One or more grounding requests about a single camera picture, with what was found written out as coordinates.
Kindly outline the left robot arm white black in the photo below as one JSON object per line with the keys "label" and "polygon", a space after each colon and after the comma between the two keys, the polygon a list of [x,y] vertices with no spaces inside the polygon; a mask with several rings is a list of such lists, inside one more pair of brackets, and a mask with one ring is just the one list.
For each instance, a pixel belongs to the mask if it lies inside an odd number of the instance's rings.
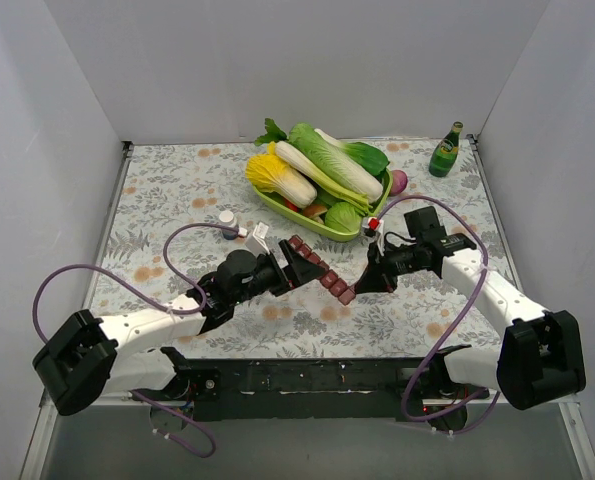
{"label": "left robot arm white black", "polygon": [[234,250],[196,287],[166,304],[111,316],[96,317],[88,309],[71,314],[32,361],[57,411],[73,415],[104,394],[135,389],[182,398],[190,377],[161,345],[218,328],[233,318],[236,306],[256,296],[278,297],[325,275],[288,241],[280,249],[286,266],[271,253]]}

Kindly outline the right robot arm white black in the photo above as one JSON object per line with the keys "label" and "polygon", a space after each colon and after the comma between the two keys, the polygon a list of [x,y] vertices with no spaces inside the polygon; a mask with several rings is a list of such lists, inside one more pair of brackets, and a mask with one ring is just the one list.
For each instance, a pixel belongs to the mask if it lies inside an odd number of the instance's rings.
{"label": "right robot arm white black", "polygon": [[470,238],[447,234],[434,208],[409,212],[405,222],[412,239],[394,245],[381,219],[367,221],[365,232],[373,240],[355,294],[392,293],[399,277],[430,271],[464,295],[501,338],[497,352],[462,346],[431,353],[421,371],[437,395],[452,397],[472,385],[495,390],[526,410],[585,389],[581,336],[572,314],[527,298],[485,265]]}

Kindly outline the white pill bottle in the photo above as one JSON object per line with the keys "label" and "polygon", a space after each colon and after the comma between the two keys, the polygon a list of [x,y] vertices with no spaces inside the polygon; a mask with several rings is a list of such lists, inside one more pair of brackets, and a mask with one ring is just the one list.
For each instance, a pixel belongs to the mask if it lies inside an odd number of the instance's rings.
{"label": "white pill bottle", "polygon": [[223,210],[219,214],[219,222],[224,229],[221,230],[222,236],[226,240],[235,240],[239,236],[239,225],[235,214],[230,210]]}

